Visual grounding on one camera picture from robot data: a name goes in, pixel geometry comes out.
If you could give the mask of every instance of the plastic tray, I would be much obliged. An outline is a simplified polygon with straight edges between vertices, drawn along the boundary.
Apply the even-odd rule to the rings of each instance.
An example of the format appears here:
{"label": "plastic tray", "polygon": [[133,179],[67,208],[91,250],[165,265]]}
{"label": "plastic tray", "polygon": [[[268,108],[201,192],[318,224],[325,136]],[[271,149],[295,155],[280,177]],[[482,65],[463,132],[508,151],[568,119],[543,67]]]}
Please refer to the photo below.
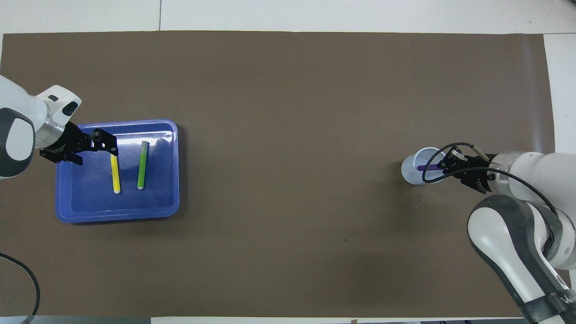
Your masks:
{"label": "plastic tray", "polygon": [[[56,215],[64,223],[168,217],[180,205],[178,129],[169,119],[78,125],[118,139],[120,194],[112,189],[108,152],[82,152],[84,164],[56,166]],[[150,143],[144,189],[137,189],[142,141]]]}

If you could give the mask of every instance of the yellow pen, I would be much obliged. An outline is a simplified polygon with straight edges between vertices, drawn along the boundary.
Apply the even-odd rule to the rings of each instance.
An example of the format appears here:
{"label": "yellow pen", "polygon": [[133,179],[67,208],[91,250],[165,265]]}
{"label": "yellow pen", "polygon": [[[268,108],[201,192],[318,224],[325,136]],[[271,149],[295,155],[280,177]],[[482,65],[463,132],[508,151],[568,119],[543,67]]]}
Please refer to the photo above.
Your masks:
{"label": "yellow pen", "polygon": [[120,193],[120,175],[118,174],[118,158],[110,154],[110,166],[112,167],[112,185],[114,193]]}

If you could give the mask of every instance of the brown mat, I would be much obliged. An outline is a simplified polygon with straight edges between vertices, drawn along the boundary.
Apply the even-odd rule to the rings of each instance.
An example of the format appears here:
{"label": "brown mat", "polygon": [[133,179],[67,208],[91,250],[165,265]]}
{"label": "brown mat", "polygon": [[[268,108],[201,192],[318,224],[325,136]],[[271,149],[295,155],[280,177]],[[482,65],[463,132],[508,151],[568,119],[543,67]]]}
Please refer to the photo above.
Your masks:
{"label": "brown mat", "polygon": [[[0,248],[36,272],[39,314],[520,315],[468,242],[483,196],[409,185],[400,163],[452,141],[552,152],[542,35],[5,35],[0,72],[75,92],[75,123],[181,134],[168,219],[62,224],[38,155],[0,182]],[[0,278],[0,315],[29,312],[25,273]]]}

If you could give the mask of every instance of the cable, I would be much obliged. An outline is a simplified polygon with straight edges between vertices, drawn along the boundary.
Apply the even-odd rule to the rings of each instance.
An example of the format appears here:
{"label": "cable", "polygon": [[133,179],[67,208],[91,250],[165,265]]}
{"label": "cable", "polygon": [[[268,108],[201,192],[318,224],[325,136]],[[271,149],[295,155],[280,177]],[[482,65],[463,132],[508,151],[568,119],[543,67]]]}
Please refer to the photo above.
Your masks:
{"label": "cable", "polygon": [[521,179],[518,176],[515,176],[509,172],[506,171],[502,171],[502,170],[498,170],[495,168],[488,168],[488,167],[470,167],[470,168],[464,168],[464,169],[460,169],[460,170],[456,170],[450,173],[447,173],[445,175],[439,176],[435,179],[432,180],[427,180],[426,179],[426,171],[428,171],[428,167],[430,166],[430,164],[432,163],[432,161],[434,160],[434,158],[436,158],[440,152],[442,152],[443,150],[452,147],[452,146],[457,146],[457,145],[465,145],[468,146],[470,148],[473,148],[474,145],[469,144],[469,143],[465,143],[465,142],[459,142],[459,143],[452,143],[449,145],[444,146],[443,148],[441,148],[440,150],[438,150],[437,152],[435,152],[432,157],[428,160],[428,163],[426,163],[426,166],[424,167],[424,171],[422,172],[422,181],[424,181],[425,183],[434,183],[443,179],[446,179],[448,177],[454,176],[454,175],[459,175],[459,174],[463,174],[466,172],[471,172],[471,171],[490,171],[490,172],[495,172],[495,173],[499,173],[499,174],[503,174],[506,175],[520,183],[522,183],[524,186],[526,186],[528,189],[532,190],[538,197],[540,197],[540,199],[542,199],[542,201],[548,206],[548,208],[550,208],[550,211],[552,213],[554,213],[554,215],[558,216],[558,212],[556,211],[556,208],[554,208],[554,206],[552,205],[552,203],[550,202],[550,200],[548,200],[548,198],[546,198],[546,196],[544,194],[542,194],[541,192],[538,191],[538,189],[534,188],[531,184],[529,184],[528,182],[524,181],[523,179]]}
{"label": "cable", "polygon": [[14,259],[13,257],[6,255],[4,253],[0,253],[0,258],[3,258],[3,259],[6,259],[12,263],[15,263],[16,265],[18,265],[19,267],[24,269],[24,271],[26,271],[26,273],[28,273],[28,275],[30,276],[30,278],[34,282],[34,289],[36,290],[36,304],[34,305],[34,310],[32,311],[32,316],[36,316],[36,312],[38,311],[38,306],[40,306],[40,286],[38,285],[38,281],[36,280],[36,276],[34,276],[34,273],[32,272],[32,270],[30,270],[30,268],[27,265]]}

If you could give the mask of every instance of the green pen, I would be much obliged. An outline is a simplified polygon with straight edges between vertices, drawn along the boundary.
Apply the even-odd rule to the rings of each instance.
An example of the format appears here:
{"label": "green pen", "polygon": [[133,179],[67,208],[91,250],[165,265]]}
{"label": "green pen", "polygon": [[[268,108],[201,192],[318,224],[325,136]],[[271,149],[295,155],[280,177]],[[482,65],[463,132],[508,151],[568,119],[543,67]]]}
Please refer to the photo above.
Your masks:
{"label": "green pen", "polygon": [[148,146],[150,143],[142,141],[142,150],[140,151],[140,168],[138,170],[138,189],[144,189],[144,175],[146,174],[146,157],[148,156]]}

